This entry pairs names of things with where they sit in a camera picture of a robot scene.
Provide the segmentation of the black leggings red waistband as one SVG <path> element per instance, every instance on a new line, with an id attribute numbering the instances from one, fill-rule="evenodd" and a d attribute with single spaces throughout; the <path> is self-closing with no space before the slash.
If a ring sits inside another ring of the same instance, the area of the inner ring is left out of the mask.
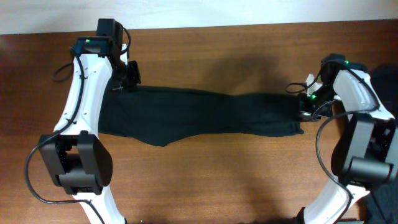
<path id="1" fill-rule="evenodd" d="M 161 147 L 200 134 L 284 137 L 303 133 L 299 101 L 292 95 L 226 95 L 160 86 L 107 92 L 98 130 Z"/>

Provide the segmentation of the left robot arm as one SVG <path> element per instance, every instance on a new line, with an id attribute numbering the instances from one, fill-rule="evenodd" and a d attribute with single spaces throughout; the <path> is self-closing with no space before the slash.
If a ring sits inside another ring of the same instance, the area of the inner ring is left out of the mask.
<path id="1" fill-rule="evenodd" d="M 98 137 L 108 82 L 135 62 L 122 57 L 114 37 L 80 37 L 72 48 L 73 78 L 53 134 L 40 137 L 39 151 L 53 183 L 79 203 L 90 223 L 126 223 L 110 182 L 113 160 Z"/>

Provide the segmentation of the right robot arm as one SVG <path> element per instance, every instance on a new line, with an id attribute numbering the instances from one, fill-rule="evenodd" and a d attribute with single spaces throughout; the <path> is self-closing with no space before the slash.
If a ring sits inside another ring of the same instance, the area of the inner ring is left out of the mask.
<path id="1" fill-rule="evenodd" d="M 317 76 L 303 84 L 301 112 L 305 121 L 314 121 L 334 102 L 344 111 L 327 118 L 315 139 L 318 162 L 329 180 L 319 196 L 303 207 L 296 223 L 340 223 L 359 199 L 397 175 L 397 122 L 377 96 L 365 67 L 345 59 L 325 59 Z M 320 138 L 334 119 L 348 119 L 334 148 L 331 167 L 320 153 Z"/>

